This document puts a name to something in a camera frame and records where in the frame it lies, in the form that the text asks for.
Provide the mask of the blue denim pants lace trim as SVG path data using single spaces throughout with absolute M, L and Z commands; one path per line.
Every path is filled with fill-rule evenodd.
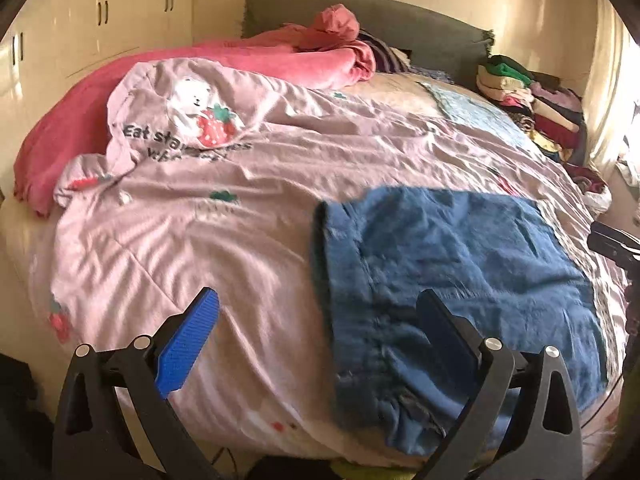
M 604 333 L 594 291 L 527 198 L 375 188 L 314 212 L 311 269 L 331 343 L 333 411 L 349 430 L 378 430 L 390 448 L 431 454 L 476 383 L 421 330 L 431 290 L 508 348 L 555 346 L 577 406 L 604 393 Z

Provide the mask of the red white crumpled garment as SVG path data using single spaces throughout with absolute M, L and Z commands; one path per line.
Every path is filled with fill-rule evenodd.
M 563 168 L 582 192 L 584 203 L 593 217 L 605 214 L 612 205 L 612 194 L 600 174 L 590 168 L 564 162 Z

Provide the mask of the clothes pile on windowsill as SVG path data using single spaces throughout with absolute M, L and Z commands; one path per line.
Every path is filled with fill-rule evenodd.
M 631 123 L 623 135 L 616 167 L 630 188 L 639 189 L 639 103 L 634 104 Z

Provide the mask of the folded clothes stack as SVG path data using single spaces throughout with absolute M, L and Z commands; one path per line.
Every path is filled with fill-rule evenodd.
M 477 66 L 476 88 L 556 162 L 582 166 L 587 125 L 582 98 L 559 78 L 532 72 L 513 58 L 491 55 Z

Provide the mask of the pink strawberry print duvet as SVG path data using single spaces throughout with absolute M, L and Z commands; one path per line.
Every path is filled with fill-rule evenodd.
M 375 188 L 434 188 L 535 202 L 587 275 L 611 391 L 625 354 L 620 272 L 587 246 L 591 214 L 538 150 L 458 125 L 204 58 L 132 66 L 106 104 L 108 144 L 65 166 L 30 269 L 36 311 L 62 344 L 117 348 L 152 333 L 203 288 L 221 316 L 170 400 L 212 445 L 375 466 L 425 456 L 334 416 L 329 333 L 311 231 L 324 202 Z

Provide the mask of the cream curtain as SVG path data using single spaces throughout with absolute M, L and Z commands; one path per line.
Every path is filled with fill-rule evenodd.
M 588 127 L 587 162 L 608 178 L 625 139 L 634 132 L 639 99 L 639 47 L 610 0 L 597 0 L 597 30 L 582 104 Z

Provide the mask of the light blue knitted cloth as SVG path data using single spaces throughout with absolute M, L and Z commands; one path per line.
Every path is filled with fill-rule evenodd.
M 538 148 L 528 135 L 514 124 L 506 112 L 486 101 L 448 90 L 427 81 L 419 81 L 435 99 L 442 114 L 452 122 L 469 128 L 480 129 L 498 136 L 499 139 L 537 157 Z

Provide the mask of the dark green headboard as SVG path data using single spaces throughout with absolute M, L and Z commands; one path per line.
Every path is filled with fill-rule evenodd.
M 355 14 L 363 30 L 408 50 L 413 65 L 442 70 L 468 89 L 475 88 L 477 66 L 486 62 L 495 41 L 490 30 L 396 0 L 245 0 L 241 36 L 286 23 L 309 25 L 320 11 L 339 3 Z

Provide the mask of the striped purple pillow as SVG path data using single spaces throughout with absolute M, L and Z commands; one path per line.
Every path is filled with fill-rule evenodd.
M 369 46 L 375 60 L 375 71 L 382 74 L 410 72 L 410 61 L 404 52 L 390 47 L 386 42 L 362 30 L 358 39 Z

